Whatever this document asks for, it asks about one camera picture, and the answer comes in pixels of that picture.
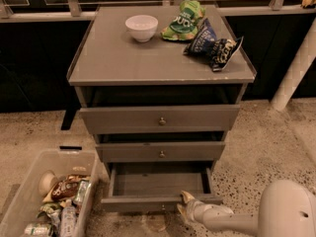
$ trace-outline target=green chip bag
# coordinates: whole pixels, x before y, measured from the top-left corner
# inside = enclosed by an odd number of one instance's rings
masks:
[[[178,17],[161,32],[164,40],[192,40],[197,34],[197,24],[205,9],[198,1],[185,0],[180,5],[180,11]]]

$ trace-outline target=bowl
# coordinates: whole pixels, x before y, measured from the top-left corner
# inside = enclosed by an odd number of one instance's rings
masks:
[[[156,33],[158,20],[149,15],[137,15],[125,21],[127,31],[139,42],[149,41]]]

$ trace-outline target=plastic bottle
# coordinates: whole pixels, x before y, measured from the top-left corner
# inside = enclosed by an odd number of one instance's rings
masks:
[[[61,212],[60,237],[71,237],[76,226],[76,221],[76,209],[72,205],[71,199],[68,199],[66,206]]]

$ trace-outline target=speckled floor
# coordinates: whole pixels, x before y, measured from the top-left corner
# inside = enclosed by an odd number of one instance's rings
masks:
[[[316,194],[315,110],[316,99],[292,100],[281,113],[268,101],[241,103],[212,175],[215,191],[225,205],[235,213],[255,212],[264,188],[278,179],[293,180]],[[0,114],[0,220],[38,152],[60,145],[94,149],[79,116],[70,130],[60,130],[63,115]],[[105,213],[100,198],[108,179],[105,174],[101,178],[87,236],[246,236],[229,231],[210,233],[201,225],[184,223],[178,213]]]

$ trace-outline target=white pole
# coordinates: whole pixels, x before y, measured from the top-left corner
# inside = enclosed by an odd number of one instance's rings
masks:
[[[316,19],[280,83],[271,104],[282,111],[316,56]]]

